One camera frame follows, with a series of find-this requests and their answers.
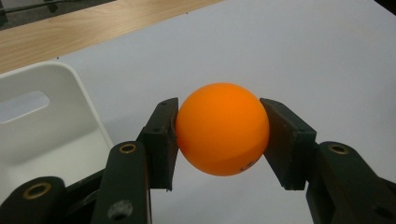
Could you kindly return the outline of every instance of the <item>wooden surface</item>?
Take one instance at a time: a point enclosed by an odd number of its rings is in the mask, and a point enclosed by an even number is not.
[[[117,0],[0,32],[0,74],[130,33],[221,0]]]

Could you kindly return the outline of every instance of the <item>white plastic bin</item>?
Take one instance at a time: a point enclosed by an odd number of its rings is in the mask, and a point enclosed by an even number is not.
[[[76,71],[37,63],[0,75],[0,203],[54,175],[66,186],[106,166],[112,143]]]

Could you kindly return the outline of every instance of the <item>ping pong ball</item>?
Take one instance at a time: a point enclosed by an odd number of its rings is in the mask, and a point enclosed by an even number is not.
[[[176,120],[180,151],[210,175],[236,175],[248,169],[266,149],[269,132],[259,99],[232,83],[213,83],[194,91]]]

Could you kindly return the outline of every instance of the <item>orange ball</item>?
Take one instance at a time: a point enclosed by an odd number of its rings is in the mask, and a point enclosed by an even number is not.
[[[264,107],[250,91],[214,83],[193,92],[178,111],[178,146],[197,169],[236,175],[267,147],[270,127]]]

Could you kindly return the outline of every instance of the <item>white table surface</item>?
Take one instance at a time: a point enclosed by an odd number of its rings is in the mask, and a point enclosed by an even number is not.
[[[115,144],[135,140],[160,101],[233,82],[395,182],[395,39],[396,17],[372,0],[227,0],[56,61],[78,71]],[[155,224],[312,223],[305,192],[283,190],[264,157],[215,177],[179,153],[174,190],[151,194]]]

